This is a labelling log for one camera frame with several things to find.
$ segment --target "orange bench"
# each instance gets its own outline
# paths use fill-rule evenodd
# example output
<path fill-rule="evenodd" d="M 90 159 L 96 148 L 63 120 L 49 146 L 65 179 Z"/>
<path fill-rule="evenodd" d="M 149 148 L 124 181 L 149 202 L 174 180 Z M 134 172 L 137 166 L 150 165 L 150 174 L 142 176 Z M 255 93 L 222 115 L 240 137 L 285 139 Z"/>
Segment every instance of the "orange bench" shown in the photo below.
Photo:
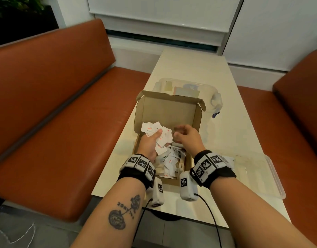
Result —
<path fill-rule="evenodd" d="M 317 50 L 274 84 L 275 94 L 238 88 L 292 223 L 317 245 Z"/>
<path fill-rule="evenodd" d="M 150 76 L 114 62 L 99 19 L 0 47 L 0 198 L 78 219 Z"/>

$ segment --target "hand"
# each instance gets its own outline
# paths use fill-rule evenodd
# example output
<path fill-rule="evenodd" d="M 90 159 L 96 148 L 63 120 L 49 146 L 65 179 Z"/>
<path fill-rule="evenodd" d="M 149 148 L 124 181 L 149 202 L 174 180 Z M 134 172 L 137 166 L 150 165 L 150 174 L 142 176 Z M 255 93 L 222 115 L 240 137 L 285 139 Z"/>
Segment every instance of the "hand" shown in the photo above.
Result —
<path fill-rule="evenodd" d="M 155 162 L 156 158 L 156 151 L 155 151 L 155 146 L 156 146 L 156 139 L 158 139 L 162 134 L 162 129 L 159 129 L 148 137 L 147 135 L 143 135 L 141 137 L 139 147 L 137 154 L 143 154 L 146 158 L 148 158 L 152 164 Z"/>
<path fill-rule="evenodd" d="M 188 124 L 175 127 L 173 136 L 176 142 L 182 143 L 185 150 L 190 153 L 193 158 L 200 151 L 206 149 L 202 143 L 199 132 Z"/>

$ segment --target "plastic storage bin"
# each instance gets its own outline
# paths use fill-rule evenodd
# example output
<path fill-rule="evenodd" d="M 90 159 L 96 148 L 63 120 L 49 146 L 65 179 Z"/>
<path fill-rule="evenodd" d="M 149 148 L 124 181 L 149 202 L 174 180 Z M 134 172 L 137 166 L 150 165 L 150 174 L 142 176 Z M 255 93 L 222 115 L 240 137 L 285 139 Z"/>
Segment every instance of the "plastic storage bin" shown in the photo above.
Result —
<path fill-rule="evenodd" d="M 201 98 L 206 104 L 206 112 L 217 114 L 223 103 L 218 90 L 210 85 L 198 84 L 179 79 L 162 78 L 155 83 L 152 91 L 170 95 L 183 95 Z"/>
<path fill-rule="evenodd" d="M 236 153 L 226 150 L 212 150 L 219 155 L 233 157 L 233 171 L 237 179 L 258 194 L 286 197 L 284 188 L 277 175 L 273 163 L 265 154 L 256 152 Z"/>

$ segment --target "black cable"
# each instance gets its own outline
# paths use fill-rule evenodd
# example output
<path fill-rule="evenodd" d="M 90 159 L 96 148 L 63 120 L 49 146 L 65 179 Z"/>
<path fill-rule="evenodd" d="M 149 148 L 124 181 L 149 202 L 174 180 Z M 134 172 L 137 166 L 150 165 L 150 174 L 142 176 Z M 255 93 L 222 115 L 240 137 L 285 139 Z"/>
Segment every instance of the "black cable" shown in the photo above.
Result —
<path fill-rule="evenodd" d="M 133 237 L 133 241 L 134 241 L 134 239 L 136 238 L 136 234 L 137 234 L 137 231 L 138 231 L 138 229 L 139 229 L 140 221 L 141 221 L 142 216 L 144 215 L 145 209 L 147 208 L 147 206 L 148 206 L 148 204 L 149 204 L 150 201 L 153 201 L 153 199 L 151 198 L 150 200 L 148 200 L 148 202 L 147 202 L 147 204 L 146 204 L 146 206 L 145 206 L 145 208 L 144 208 L 144 211 L 143 211 L 142 214 L 141 214 L 141 217 L 140 217 L 140 219 L 139 219 L 139 223 L 138 223 L 138 226 L 137 226 L 137 229 L 136 229 L 136 233 L 134 234 L 134 237 Z"/>
<path fill-rule="evenodd" d="M 209 209 L 209 211 L 210 211 L 210 213 L 211 213 L 211 215 L 212 215 L 212 218 L 214 219 L 214 222 L 215 222 L 215 226 L 216 226 L 216 230 L 217 230 L 217 235 L 218 235 L 218 237 L 219 237 L 219 246 L 220 246 L 220 248 L 222 248 L 222 243 L 221 243 L 221 241 L 220 241 L 220 236 L 219 236 L 219 229 L 218 229 L 218 227 L 217 227 L 216 220 L 215 220 L 215 218 L 214 218 L 214 215 L 213 215 L 212 212 L 211 212 L 211 209 L 210 209 L 209 205 L 208 205 L 207 202 L 203 199 L 202 196 L 200 196 L 200 195 L 197 194 L 197 193 L 194 193 L 194 195 L 195 195 L 195 196 L 198 196 L 199 198 L 201 198 L 201 199 L 205 202 L 206 206 L 208 207 L 208 209 Z"/>

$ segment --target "green leaves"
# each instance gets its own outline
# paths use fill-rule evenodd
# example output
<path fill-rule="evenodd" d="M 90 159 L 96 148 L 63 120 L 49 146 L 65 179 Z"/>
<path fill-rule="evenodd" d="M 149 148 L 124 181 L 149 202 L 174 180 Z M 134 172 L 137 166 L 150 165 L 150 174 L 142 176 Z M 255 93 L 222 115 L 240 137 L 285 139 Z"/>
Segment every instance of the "green leaves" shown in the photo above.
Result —
<path fill-rule="evenodd" d="M 45 9 L 41 0 L 0 0 L 0 17 L 6 9 L 10 8 L 36 13 L 41 13 Z"/>

